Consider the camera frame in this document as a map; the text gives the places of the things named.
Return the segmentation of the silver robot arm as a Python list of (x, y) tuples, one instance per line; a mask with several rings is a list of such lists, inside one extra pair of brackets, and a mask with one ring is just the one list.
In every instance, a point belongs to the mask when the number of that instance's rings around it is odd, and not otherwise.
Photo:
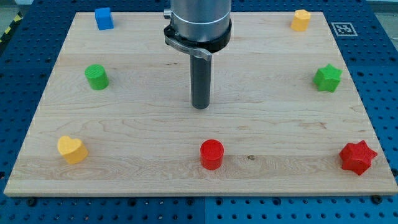
[(227, 46), (232, 28), (231, 0), (170, 0), (164, 17), (165, 43), (181, 53), (210, 62)]

